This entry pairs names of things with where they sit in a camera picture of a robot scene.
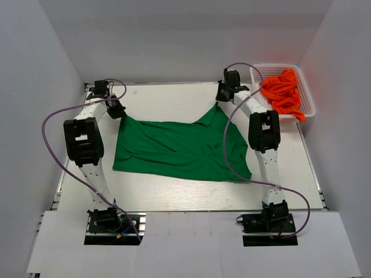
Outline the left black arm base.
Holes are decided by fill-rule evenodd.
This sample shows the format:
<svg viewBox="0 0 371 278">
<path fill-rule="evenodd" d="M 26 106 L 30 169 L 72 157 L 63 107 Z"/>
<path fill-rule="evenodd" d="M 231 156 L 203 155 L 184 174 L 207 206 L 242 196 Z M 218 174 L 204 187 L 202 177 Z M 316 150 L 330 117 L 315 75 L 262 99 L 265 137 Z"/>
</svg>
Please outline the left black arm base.
<svg viewBox="0 0 371 278">
<path fill-rule="evenodd" d="M 113 215 L 112 211 L 88 211 L 84 245 L 139 246 L 144 236 L 145 214 Z"/>
</svg>

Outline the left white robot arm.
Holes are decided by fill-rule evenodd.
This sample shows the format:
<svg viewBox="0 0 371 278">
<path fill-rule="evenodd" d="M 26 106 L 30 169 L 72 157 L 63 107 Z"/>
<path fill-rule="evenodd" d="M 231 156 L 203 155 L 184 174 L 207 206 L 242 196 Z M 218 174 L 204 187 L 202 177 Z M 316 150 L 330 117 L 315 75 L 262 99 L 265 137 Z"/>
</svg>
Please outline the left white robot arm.
<svg viewBox="0 0 371 278">
<path fill-rule="evenodd" d="M 95 81 L 82 111 L 63 123 L 68 157 L 75 162 L 90 186 L 93 208 L 88 213 L 95 217 L 105 214 L 102 223 L 109 231 L 117 231 L 123 218 L 111 207 L 116 202 L 103 173 L 104 144 L 98 123 L 104 114 L 114 120 L 127 117 L 125 107 L 112 92 L 113 84 L 114 81 L 109 80 Z"/>
</svg>

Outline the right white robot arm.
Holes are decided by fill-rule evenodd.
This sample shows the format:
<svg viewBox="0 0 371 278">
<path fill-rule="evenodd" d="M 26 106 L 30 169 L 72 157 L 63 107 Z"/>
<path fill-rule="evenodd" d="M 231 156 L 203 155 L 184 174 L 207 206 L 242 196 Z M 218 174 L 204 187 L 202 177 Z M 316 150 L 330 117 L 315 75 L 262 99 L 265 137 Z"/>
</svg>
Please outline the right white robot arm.
<svg viewBox="0 0 371 278">
<path fill-rule="evenodd" d="M 262 211 L 257 220 L 248 219 L 253 226 L 263 225 L 275 231 L 289 216 L 288 205 L 279 182 L 277 152 L 281 142 L 279 115 L 275 110 L 261 106 L 253 93 L 241 85 L 239 72 L 225 68 L 224 78 L 218 81 L 217 101 L 232 102 L 249 119 L 248 142 L 254 150 L 260 167 L 261 181 L 255 184 L 266 186 L 263 193 Z"/>
</svg>

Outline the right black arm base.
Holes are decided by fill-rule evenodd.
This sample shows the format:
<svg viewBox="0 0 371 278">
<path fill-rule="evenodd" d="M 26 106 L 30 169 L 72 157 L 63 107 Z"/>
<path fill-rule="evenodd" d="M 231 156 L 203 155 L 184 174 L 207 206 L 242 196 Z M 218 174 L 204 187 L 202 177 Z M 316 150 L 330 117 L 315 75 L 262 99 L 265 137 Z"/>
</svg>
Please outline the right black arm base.
<svg viewBox="0 0 371 278">
<path fill-rule="evenodd" d="M 292 214 L 286 219 L 268 221 L 261 214 L 242 214 L 236 217 L 237 224 L 242 226 L 244 247 L 283 247 L 297 246 L 297 236 L 286 238 L 295 233 L 296 227 Z"/>
</svg>

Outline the green t shirt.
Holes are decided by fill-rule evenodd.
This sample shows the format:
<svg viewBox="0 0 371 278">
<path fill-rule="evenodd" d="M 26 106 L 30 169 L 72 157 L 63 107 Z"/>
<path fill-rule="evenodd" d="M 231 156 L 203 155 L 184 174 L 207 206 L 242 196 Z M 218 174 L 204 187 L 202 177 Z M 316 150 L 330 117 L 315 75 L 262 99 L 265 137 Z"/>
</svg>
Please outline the green t shirt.
<svg viewBox="0 0 371 278">
<path fill-rule="evenodd" d="M 153 122 L 127 116 L 119 125 L 113 169 L 197 181 L 252 176 L 248 144 L 218 104 L 193 123 Z"/>
</svg>

